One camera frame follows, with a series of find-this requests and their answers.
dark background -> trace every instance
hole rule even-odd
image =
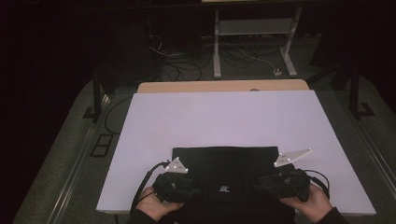
[[[99,71],[103,85],[114,91],[120,83],[137,85],[155,80],[161,60],[157,61],[149,53],[144,21],[127,12],[106,14],[105,21],[98,25],[103,14],[76,10],[70,2],[6,0],[1,4],[0,217],[2,223],[10,223],[69,108],[92,74]],[[324,34],[317,65],[329,66],[346,53],[354,52],[361,74],[374,82],[396,111],[394,11],[394,7],[378,3],[306,7],[297,35]],[[159,29],[171,29],[173,32],[168,33],[177,34],[178,43],[187,41],[191,34],[200,35],[194,28],[192,33],[188,30],[183,33],[176,28],[177,24],[173,27],[177,16],[172,15],[157,16],[170,21],[160,23]],[[195,24],[201,34],[212,29],[212,23],[206,25],[206,21],[212,21],[207,17],[197,19],[195,14],[186,20],[181,22]],[[128,36],[137,37],[130,42]],[[122,65],[116,65],[97,48],[92,43],[93,37],[102,41]],[[126,49],[139,54],[129,54]]]

metal frame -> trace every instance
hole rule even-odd
[[[296,69],[289,56],[289,50],[291,47],[291,41],[294,38],[294,34],[300,19],[302,7],[297,7],[293,18],[290,19],[271,19],[271,20],[253,20],[253,21],[220,21],[219,11],[216,10],[215,15],[215,47],[213,53],[213,69],[214,78],[221,79],[221,68],[219,60],[219,36],[220,35],[263,35],[263,34],[288,34],[288,39],[284,47],[280,49],[283,62],[288,69],[291,77],[297,77]],[[250,26],[250,30],[247,27],[243,27],[241,24],[254,22],[257,25]],[[289,30],[279,28],[281,24],[288,24]]]
[[[105,97],[102,100],[102,103],[100,104],[101,109],[106,110],[109,104],[110,104],[110,99],[105,95]],[[56,204],[52,208],[47,224],[61,223],[64,211],[66,210],[66,207],[73,195],[73,191],[81,175],[81,168],[86,158],[89,156],[91,149],[94,146],[95,143],[94,139],[98,135],[98,127],[100,127],[104,122],[105,122],[105,116],[100,116],[98,117],[97,122],[94,122],[91,128],[88,130],[81,151],[79,152],[78,157],[76,158],[76,162],[73,165],[69,177],[67,177],[66,182],[64,183],[64,187],[62,188],[61,193],[59,194]]]
[[[375,165],[375,168],[381,174],[381,177],[387,185],[393,198],[396,199],[396,174],[394,174],[393,171],[390,169],[384,156],[378,149],[373,139],[370,137],[370,134],[367,132],[367,129],[365,128],[363,122],[360,119],[356,119],[356,116],[353,113],[350,113],[350,108],[347,108],[346,97],[340,92],[336,93],[335,96],[341,103],[340,105],[344,108],[344,111],[346,112],[349,120],[353,123],[356,130],[358,130],[361,139],[367,146],[368,152],[370,153],[370,157]]]

white plastic piece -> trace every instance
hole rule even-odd
[[[312,148],[299,150],[299,151],[292,151],[288,153],[279,153],[279,157],[277,158],[276,162],[274,162],[275,167],[287,165],[293,163],[294,161],[299,160],[301,157],[311,153],[313,150]]]
[[[277,69],[274,69],[274,70],[273,70],[273,74],[274,74],[274,76],[276,76],[276,77],[280,77],[280,76],[282,76],[282,71],[280,71],[280,69],[277,68]]]
[[[179,160],[179,157],[176,157],[169,165],[165,167],[165,172],[169,173],[179,173],[186,174],[189,171],[186,167],[184,167],[183,163]]]

metal stand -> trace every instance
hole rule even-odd
[[[216,10],[215,16],[215,49],[213,53],[214,78],[221,79],[220,59],[219,59],[219,36],[220,35],[263,35],[263,34],[288,34],[286,45],[280,49],[283,62],[285,63],[289,75],[296,77],[297,72],[294,68],[289,50],[291,41],[300,19],[302,8],[297,7],[293,18],[288,19],[269,19],[269,20],[245,20],[245,21],[220,21],[219,11]]]
[[[290,24],[288,40],[286,41],[286,45],[280,49],[280,54],[282,55],[283,62],[285,63],[286,68],[288,69],[289,72],[289,76],[291,77],[296,77],[297,72],[296,69],[294,68],[293,63],[291,62],[291,58],[289,56],[289,50],[291,47],[291,40],[294,38],[294,34],[296,32],[298,20],[300,19],[301,10],[302,10],[301,7],[296,8],[293,20]]]
[[[350,94],[349,94],[349,110],[355,119],[361,119],[361,116],[373,116],[374,112],[367,103],[361,103],[364,108],[359,111],[359,78],[360,74],[356,63],[352,64],[352,74],[350,77]]]

gray carpet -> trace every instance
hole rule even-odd
[[[276,50],[281,43],[279,39],[266,39],[265,41],[260,47],[249,46],[244,50],[253,52],[259,49],[254,52],[257,55],[264,55]],[[314,37],[294,40],[290,55],[299,73],[298,78],[307,79],[320,71],[320,68],[309,65],[317,43],[318,39]],[[281,68],[284,71],[282,77],[274,77],[271,66],[267,63],[253,62],[253,60],[248,60],[246,63],[227,58],[230,53],[235,57],[241,57],[241,54],[230,47],[223,47],[229,52],[220,52],[222,79],[289,78],[278,52],[262,57]],[[186,62],[185,60],[182,56],[167,60],[171,65],[163,68],[162,81],[173,80],[177,76],[178,79],[186,80],[194,80],[198,76],[201,76],[201,80],[213,79],[210,53],[204,54],[202,58],[195,61],[189,59],[189,63],[203,67],[201,75],[196,66],[183,63]],[[177,74],[175,65],[184,68],[179,69],[182,71],[182,76]],[[332,76],[325,77],[311,88],[316,91],[349,161],[377,212],[372,217],[348,217],[347,219],[350,223],[393,223],[396,220],[395,198],[375,165],[370,146],[367,146],[362,138],[359,128],[363,127],[367,130],[390,169],[396,170],[394,149],[396,148],[394,137],[396,116],[384,104],[375,87],[362,78],[360,101],[367,103],[374,110],[375,116],[362,117],[361,121],[354,120],[347,110],[348,88],[346,87],[343,91],[332,91],[329,85],[331,78]],[[103,114],[98,122],[93,124],[92,119],[83,118],[86,108],[92,106],[92,84],[87,84],[71,108],[14,223],[116,223],[114,216],[99,213],[95,207],[106,179],[106,172],[111,163],[118,135],[113,134],[106,156],[92,157],[90,153],[93,150],[94,155],[102,155],[105,152],[104,147],[94,147],[100,134],[120,132],[130,97],[134,92],[134,89],[122,89],[110,96],[110,99],[104,100]],[[107,140],[108,136],[102,139],[104,142]],[[57,202],[63,203],[64,206],[57,206]],[[124,223],[126,218],[127,216],[119,216],[119,222]],[[296,222],[309,223],[301,215],[296,217]]]

